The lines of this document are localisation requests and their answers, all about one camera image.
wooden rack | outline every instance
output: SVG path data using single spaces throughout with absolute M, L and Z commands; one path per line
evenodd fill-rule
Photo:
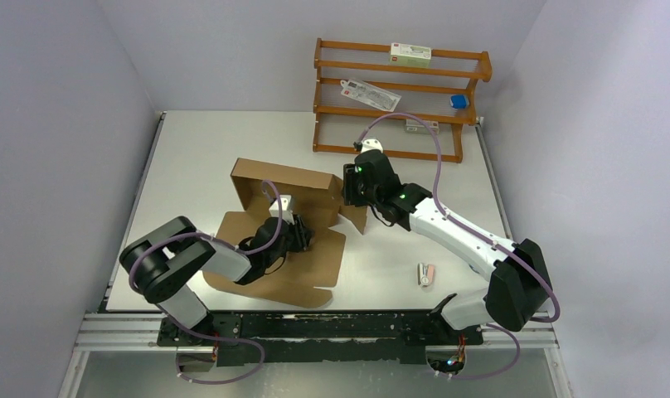
M 340 80 L 356 76 L 371 85 L 401 95 L 396 112 L 406 112 L 423 120 L 451 124 L 454 155 L 443 155 L 443 161 L 462 162 L 462 125 L 476 124 L 474 91 L 479 80 L 489 81 L 493 73 L 488 53 L 433 50 L 430 68 L 424 69 L 388 65 L 389 49 L 389 46 L 378 44 L 318 39 L 313 58 L 313 67 L 316 69 L 313 151 L 355 153 L 352 147 L 319 143 L 320 114 L 378 118 L 388 113 L 340 95 Z M 449 97 L 457 94 L 467 95 L 467 109 L 453 109 L 449 105 Z M 436 159 L 434 153 L 385 152 L 393 158 Z

tabletop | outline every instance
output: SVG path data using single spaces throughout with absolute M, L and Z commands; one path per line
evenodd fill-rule
M 327 116 L 322 143 L 351 144 L 368 119 Z M 307 112 L 169 111 L 155 138 L 123 242 L 132 242 L 176 216 L 188 217 L 202 231 L 218 230 L 227 211 L 241 211 L 230 172 L 237 158 L 342 174 L 352 155 L 314 153 L 315 117 Z M 433 152 L 430 137 L 405 133 L 400 120 L 385 120 L 371 130 L 385 148 Z M 439 134 L 452 148 L 449 126 Z M 505 235 L 482 146 L 474 127 L 463 130 L 464 160 L 444 163 L 440 200 L 461 216 L 496 235 Z M 432 188 L 435 163 L 392 158 L 402 182 Z M 423 236 L 386 228 L 371 214 L 364 235 L 343 217 L 333 230 L 347 237 L 333 299 L 324 310 L 433 308 L 451 293 L 481 289 L 486 282 L 457 256 Z M 416 265 L 436 265 L 435 281 L 422 289 Z M 156 311 L 128 285 L 116 265 L 106 310 Z M 215 290 L 199 273 L 188 283 L 213 310 L 290 310 L 296 307 Z

flattened cardboard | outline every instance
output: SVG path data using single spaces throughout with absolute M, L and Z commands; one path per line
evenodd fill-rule
M 315 235 L 308 251 L 291 253 L 273 274 L 279 262 L 267 269 L 267 274 L 255 282 L 241 286 L 218 275 L 204 272 L 206 282 L 215 289 L 249 297 L 268 299 L 304 308 L 326 304 L 333 296 L 330 290 L 337 284 L 345 248 L 345 235 L 328 228 L 337 224 L 342 214 L 363 233 L 367 223 L 365 207 L 344 206 L 342 180 L 325 172 L 296 167 L 237 159 L 231 178 L 245 211 L 226 213 L 217 237 L 236 245 L 253 236 L 269 217 L 269 201 L 262 193 L 261 180 L 274 182 L 279 193 L 292 195 L 294 212 L 303 218 Z

gray wall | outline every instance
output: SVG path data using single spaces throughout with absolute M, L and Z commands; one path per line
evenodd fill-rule
M 670 396 L 670 0 L 548 0 L 487 116 L 575 396 Z
M 95 1 L 0 1 L 0 396 L 58 394 L 155 126 Z
M 483 109 L 545 0 L 100 3 L 158 109 L 310 111 L 317 37 L 489 51 L 494 77 L 478 86 Z

blue object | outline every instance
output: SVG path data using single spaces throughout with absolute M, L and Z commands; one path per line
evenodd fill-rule
M 469 106 L 467 95 L 456 94 L 449 97 L 449 106 L 455 109 L 464 109 Z

